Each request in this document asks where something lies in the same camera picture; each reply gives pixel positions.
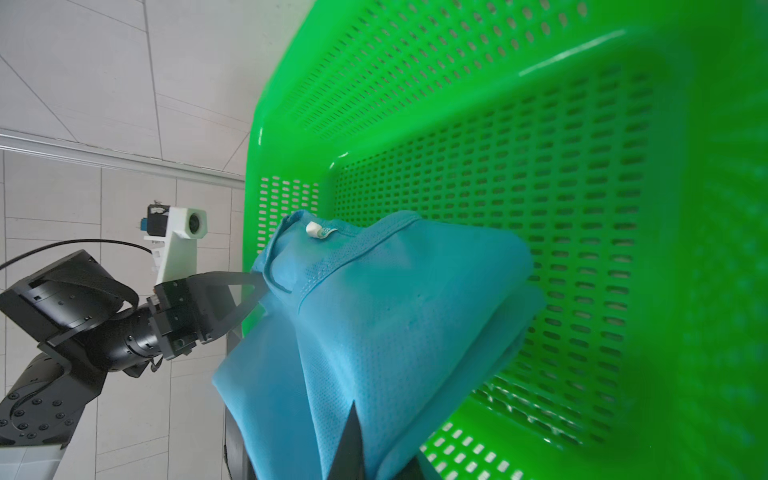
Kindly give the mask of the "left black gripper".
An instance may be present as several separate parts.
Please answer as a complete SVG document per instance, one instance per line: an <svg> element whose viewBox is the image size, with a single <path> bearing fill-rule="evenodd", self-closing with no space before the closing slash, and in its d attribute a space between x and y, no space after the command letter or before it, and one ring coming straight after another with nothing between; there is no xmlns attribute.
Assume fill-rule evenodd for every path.
<svg viewBox="0 0 768 480"><path fill-rule="evenodd" d="M261 273L215 271L158 284L149 324L165 360L238 327L269 292Z"/></svg>

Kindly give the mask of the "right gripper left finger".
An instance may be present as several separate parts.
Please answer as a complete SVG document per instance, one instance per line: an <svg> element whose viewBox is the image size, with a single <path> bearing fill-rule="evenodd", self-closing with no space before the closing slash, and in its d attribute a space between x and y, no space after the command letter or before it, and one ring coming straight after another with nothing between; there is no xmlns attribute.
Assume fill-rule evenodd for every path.
<svg viewBox="0 0 768 480"><path fill-rule="evenodd" d="M365 461L362 430L355 403L339 441L327 480L365 480Z"/></svg>

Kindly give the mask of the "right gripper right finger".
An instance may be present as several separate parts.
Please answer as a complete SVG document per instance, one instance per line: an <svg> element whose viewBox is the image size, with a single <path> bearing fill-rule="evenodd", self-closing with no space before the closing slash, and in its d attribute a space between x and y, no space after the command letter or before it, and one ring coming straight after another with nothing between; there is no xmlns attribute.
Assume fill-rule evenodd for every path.
<svg viewBox="0 0 768 480"><path fill-rule="evenodd" d="M415 455L404 467L398 472L393 480L426 480L428 467L424 466L426 458L423 454Z"/></svg>

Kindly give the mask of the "blue t-shirt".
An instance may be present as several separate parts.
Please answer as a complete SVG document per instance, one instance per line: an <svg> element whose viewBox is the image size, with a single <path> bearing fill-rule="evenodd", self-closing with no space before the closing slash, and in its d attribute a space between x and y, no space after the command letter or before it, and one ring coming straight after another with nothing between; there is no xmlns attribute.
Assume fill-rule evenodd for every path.
<svg viewBox="0 0 768 480"><path fill-rule="evenodd" d="M326 479L352 403L366 479L393 479L544 305L515 233L408 211L368 227L295 212L252 270L263 317L213 383L260 479Z"/></svg>

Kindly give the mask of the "green plastic perforated basket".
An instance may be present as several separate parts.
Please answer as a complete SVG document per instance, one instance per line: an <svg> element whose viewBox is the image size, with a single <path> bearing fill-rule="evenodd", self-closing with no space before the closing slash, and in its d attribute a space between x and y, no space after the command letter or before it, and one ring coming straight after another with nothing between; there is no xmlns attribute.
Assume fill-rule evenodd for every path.
<svg viewBox="0 0 768 480"><path fill-rule="evenodd" d="M508 229L547 298L446 479L767 475L767 5L318 1L256 107L243 260L298 209Z"/></svg>

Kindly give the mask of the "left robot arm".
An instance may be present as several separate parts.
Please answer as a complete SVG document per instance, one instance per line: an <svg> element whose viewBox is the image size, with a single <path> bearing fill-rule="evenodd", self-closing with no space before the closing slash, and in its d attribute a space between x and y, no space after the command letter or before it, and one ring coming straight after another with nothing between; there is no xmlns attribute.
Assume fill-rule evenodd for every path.
<svg viewBox="0 0 768 480"><path fill-rule="evenodd" d="M78 250L1 294L40 351L1 401L1 444L70 442L111 372L140 377L239 326L266 295L259 273L215 271L157 285L142 302Z"/></svg>

